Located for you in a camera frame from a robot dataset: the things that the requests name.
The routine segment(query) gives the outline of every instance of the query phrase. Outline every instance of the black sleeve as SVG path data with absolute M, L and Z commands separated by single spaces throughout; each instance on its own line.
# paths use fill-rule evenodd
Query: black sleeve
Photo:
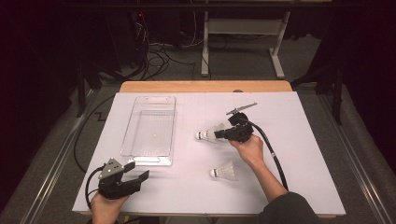
M 320 223 L 320 219 L 306 199 L 293 192 L 288 192 L 270 202 L 259 214 L 259 219 L 262 224 Z

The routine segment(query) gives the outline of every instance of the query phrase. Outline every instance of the forearm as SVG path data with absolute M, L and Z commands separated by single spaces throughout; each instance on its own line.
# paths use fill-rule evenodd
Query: forearm
M 280 182 L 274 177 L 268 167 L 265 165 L 264 161 L 257 161 L 251 163 L 250 168 L 257 176 L 257 179 L 262 186 L 265 197 L 270 203 L 273 199 L 286 194 L 288 191 L 280 184 Z

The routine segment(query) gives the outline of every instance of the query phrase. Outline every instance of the person's right hand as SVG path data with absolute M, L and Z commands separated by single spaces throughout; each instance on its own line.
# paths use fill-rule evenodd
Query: person's right hand
M 242 160 L 251 168 L 264 164 L 264 158 L 262 154 L 263 142 L 259 136 L 252 134 L 249 140 L 244 143 L 234 140 L 230 140 L 229 142 L 231 146 L 238 150 Z

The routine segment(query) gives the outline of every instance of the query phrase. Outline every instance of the white tabletop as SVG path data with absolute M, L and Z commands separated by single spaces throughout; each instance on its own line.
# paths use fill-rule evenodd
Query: white tabletop
M 94 169 L 110 158 L 125 163 L 120 149 L 134 98 L 159 95 L 177 98 L 173 164 L 169 167 L 138 166 L 125 174 L 123 180 L 126 181 L 150 170 L 141 191 L 124 204 L 122 213 L 158 216 L 245 216 L 260 213 L 268 202 L 256 177 L 237 151 L 227 142 L 213 144 L 194 138 L 196 132 L 226 120 L 229 117 L 226 112 L 253 102 L 258 105 L 244 113 L 266 132 L 290 191 L 303 195 L 318 215 L 346 213 L 296 92 L 118 93 L 73 211 L 89 212 L 84 189 L 88 175 Z M 264 159 L 280 179 L 266 146 Z M 209 171 L 226 161 L 235 162 L 237 181 L 210 177 Z M 90 189 L 96 189 L 97 185 L 95 176 Z

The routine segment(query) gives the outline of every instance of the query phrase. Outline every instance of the person's left hand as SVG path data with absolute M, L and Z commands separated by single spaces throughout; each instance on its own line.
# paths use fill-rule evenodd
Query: person's left hand
M 119 217 L 120 209 L 130 195 L 116 200 L 109 200 L 96 192 L 91 200 L 92 223 L 114 224 Z

